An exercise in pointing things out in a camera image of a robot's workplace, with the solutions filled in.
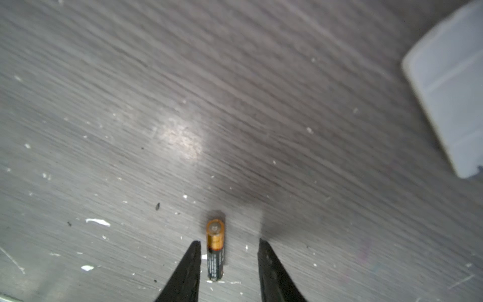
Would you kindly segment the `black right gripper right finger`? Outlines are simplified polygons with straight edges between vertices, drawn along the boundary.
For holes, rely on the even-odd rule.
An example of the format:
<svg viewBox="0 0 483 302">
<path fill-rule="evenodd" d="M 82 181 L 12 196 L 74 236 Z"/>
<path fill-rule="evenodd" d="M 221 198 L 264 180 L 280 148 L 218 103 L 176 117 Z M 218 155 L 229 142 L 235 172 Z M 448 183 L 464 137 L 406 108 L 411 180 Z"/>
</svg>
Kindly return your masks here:
<svg viewBox="0 0 483 302">
<path fill-rule="evenodd" d="M 259 240 L 257 257 L 263 302 L 307 302 L 268 241 Z"/>
</svg>

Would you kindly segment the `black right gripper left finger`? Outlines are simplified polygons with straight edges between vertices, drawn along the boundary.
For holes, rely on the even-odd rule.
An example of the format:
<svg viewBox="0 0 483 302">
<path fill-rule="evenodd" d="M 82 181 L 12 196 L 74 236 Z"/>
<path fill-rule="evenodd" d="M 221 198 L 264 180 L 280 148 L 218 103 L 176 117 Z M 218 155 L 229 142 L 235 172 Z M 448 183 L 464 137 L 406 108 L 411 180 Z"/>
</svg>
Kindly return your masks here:
<svg viewBox="0 0 483 302">
<path fill-rule="evenodd" d="M 201 274 L 201 242 L 195 240 L 155 302 L 198 302 Z"/>
</svg>

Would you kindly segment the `AAA battery black gold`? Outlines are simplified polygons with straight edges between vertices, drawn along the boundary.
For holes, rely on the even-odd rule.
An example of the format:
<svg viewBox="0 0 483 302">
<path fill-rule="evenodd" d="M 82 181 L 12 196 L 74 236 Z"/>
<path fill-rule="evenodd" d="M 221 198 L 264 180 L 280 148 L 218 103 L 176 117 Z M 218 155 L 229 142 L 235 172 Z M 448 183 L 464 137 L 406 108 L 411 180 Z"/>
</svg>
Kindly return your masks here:
<svg viewBox="0 0 483 302">
<path fill-rule="evenodd" d="M 225 262 L 225 224 L 220 219 L 208 222 L 206 226 L 208 278 L 217 282 L 223 277 Z"/>
</svg>

